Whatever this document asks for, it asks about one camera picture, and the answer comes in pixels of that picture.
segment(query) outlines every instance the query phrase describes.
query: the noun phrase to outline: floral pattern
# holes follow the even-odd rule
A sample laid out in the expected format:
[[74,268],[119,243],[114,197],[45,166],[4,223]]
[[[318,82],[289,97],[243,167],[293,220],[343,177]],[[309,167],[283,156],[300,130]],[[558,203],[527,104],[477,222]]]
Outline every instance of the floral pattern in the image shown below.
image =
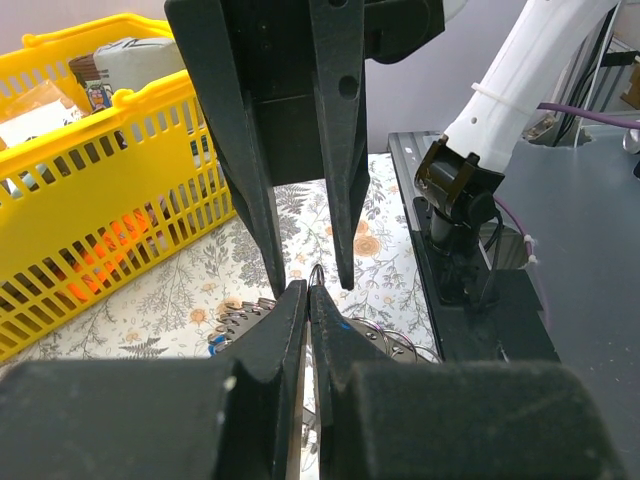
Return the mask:
[[[372,155],[369,162],[371,185],[354,241],[355,289],[340,286],[324,181],[276,190],[285,271],[289,280],[308,278],[321,263],[344,315],[432,347],[391,158]],[[225,305],[272,296],[260,252],[235,218],[13,357],[0,374],[27,359],[206,357],[207,336]],[[313,407],[312,398],[307,404]]]

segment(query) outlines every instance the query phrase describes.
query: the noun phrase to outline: yellow crate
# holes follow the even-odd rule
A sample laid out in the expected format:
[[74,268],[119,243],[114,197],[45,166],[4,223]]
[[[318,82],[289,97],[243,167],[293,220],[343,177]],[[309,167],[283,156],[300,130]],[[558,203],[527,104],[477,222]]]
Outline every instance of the yellow crate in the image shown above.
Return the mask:
[[[0,110],[49,78],[88,111],[67,62],[126,36],[171,32],[123,14],[25,35],[0,56]],[[235,214],[186,70],[112,101],[0,152],[0,361]]]

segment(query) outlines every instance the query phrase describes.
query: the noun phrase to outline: purple cable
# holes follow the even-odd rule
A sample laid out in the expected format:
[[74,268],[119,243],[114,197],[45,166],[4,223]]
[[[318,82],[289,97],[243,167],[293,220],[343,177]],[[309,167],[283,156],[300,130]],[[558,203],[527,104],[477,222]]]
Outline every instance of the purple cable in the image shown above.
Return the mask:
[[538,105],[538,110],[552,110],[554,112],[568,113],[569,115],[588,118],[589,120],[594,120],[606,125],[613,125],[614,127],[628,128],[630,130],[640,130],[640,123],[636,121],[623,120],[611,115],[605,115],[604,113],[591,112],[583,108],[570,107],[569,105],[561,105],[559,103],[543,102]]
[[[518,216],[513,212],[513,210],[511,210],[511,208],[509,208],[509,206],[506,203],[504,203],[504,200],[496,196],[494,196],[493,198],[495,202],[498,204],[498,206],[504,211],[504,213],[507,214],[507,216],[515,224],[516,228],[520,231],[520,235],[522,235],[523,238],[527,236],[528,235],[527,229],[524,227],[524,224],[518,218]],[[525,242],[525,248],[527,250],[527,255],[530,256],[533,254],[533,247],[531,246],[530,242]],[[542,310],[544,311],[544,317],[543,317],[544,326],[547,328],[547,330],[549,330],[551,328],[551,315],[549,314],[549,301],[547,299],[547,294],[544,291],[542,284],[540,283],[540,278],[538,277],[538,273],[535,271],[535,269],[531,270],[531,274],[533,276],[533,281],[537,287],[536,290],[540,295],[540,303],[542,304]]]

